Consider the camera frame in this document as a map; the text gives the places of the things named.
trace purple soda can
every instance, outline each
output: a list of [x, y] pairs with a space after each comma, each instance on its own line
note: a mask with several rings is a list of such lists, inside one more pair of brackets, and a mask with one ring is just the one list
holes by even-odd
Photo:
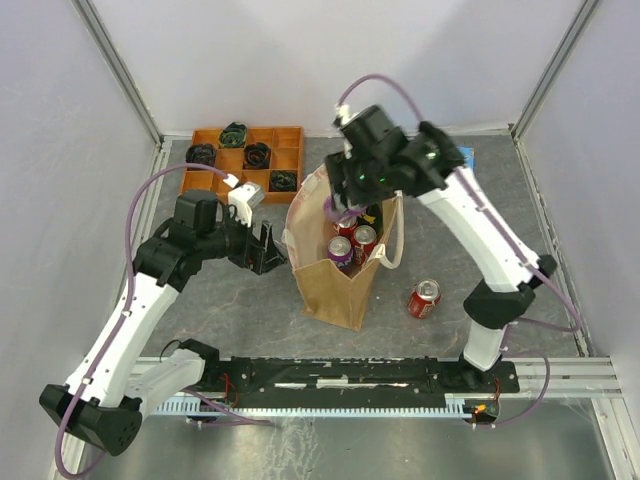
[[329, 258], [336, 264], [336, 267], [343, 272], [351, 265], [351, 261], [353, 260], [353, 247], [351, 246], [351, 241], [348, 238], [333, 237], [329, 241], [327, 252], [329, 254]]

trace soda can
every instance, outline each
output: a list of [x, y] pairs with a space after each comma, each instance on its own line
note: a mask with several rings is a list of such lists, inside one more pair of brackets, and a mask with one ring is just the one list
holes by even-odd
[[358, 227], [357, 217], [351, 217], [351, 218], [348, 218], [347, 220], [343, 220], [341, 222], [336, 222], [333, 224], [333, 229], [336, 231], [336, 233], [339, 236], [345, 237], [348, 239], [351, 239], [351, 237], [353, 236], [353, 232], [357, 227]]
[[435, 280], [427, 279], [417, 283], [409, 297], [409, 313], [416, 318], [427, 318], [440, 297], [440, 285]]
[[333, 260], [333, 263], [336, 264], [336, 267], [343, 272], [349, 268], [353, 260], [351, 242], [345, 237], [333, 237], [329, 240], [327, 253], [329, 258]]
[[360, 225], [353, 232], [353, 263], [362, 265], [367, 261], [377, 243], [376, 231], [369, 225]]

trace can top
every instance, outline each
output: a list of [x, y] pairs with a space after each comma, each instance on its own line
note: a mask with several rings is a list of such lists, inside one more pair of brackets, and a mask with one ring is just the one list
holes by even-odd
[[345, 220], [341, 220], [339, 222], [336, 222], [336, 225], [338, 225], [339, 227], [342, 227], [342, 228], [349, 228], [349, 227], [353, 227], [356, 224], [357, 221], [358, 221], [357, 217], [350, 217], [350, 218], [347, 218]]
[[345, 237], [333, 237], [329, 241], [328, 250], [332, 255], [346, 255], [351, 251], [351, 242]]
[[353, 232], [353, 238], [360, 245], [369, 245], [376, 241], [376, 231], [369, 225], [361, 225]]
[[423, 300], [435, 300], [440, 295], [440, 285], [435, 280], [423, 280], [416, 285], [416, 293]]

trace floor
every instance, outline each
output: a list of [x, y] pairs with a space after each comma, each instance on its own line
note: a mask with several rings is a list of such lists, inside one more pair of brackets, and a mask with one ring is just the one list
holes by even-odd
[[[520, 238], [543, 252], [543, 236], [511, 138], [496, 135], [455, 140], [475, 149], [480, 185]], [[184, 161], [188, 146], [188, 141], [174, 141], [169, 164]], [[306, 173], [340, 147], [337, 138], [307, 139]], [[172, 215], [180, 182], [178, 173], [164, 179], [154, 225]], [[260, 205], [255, 218], [271, 221], [274, 237], [279, 239], [286, 212], [286, 205]], [[480, 272], [448, 229], [415, 199], [405, 200], [405, 212], [402, 265], [396, 270], [378, 270], [359, 333], [302, 315], [303, 302], [288, 265], [259, 277], [217, 260], [190, 280], [160, 320], [143, 355], [158, 355], [174, 338], [193, 337], [219, 348], [223, 356], [458, 356], [470, 325], [462, 302], [480, 280]], [[443, 299], [432, 316], [420, 321], [407, 313], [406, 301], [412, 285], [424, 278], [438, 281]], [[568, 325], [560, 302], [546, 289], [537, 292], [530, 316]], [[577, 355], [570, 334], [527, 325], [513, 327], [510, 342], [513, 352], [536, 349], [551, 357]]]
[[[526, 401], [501, 402], [505, 416]], [[198, 431], [149, 417], [91, 480], [613, 480], [590, 400], [554, 400], [518, 425], [461, 420], [283, 418], [275, 427]]]

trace blue object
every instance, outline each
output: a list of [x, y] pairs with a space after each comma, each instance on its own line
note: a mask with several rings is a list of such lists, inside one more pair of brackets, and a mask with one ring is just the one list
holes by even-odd
[[467, 162], [467, 165], [469, 165], [470, 168], [475, 167], [475, 158], [473, 156], [473, 148], [471, 147], [458, 147], [458, 150], [460, 150], [460, 153], [462, 153], [462, 155], [464, 155], [464, 161]]

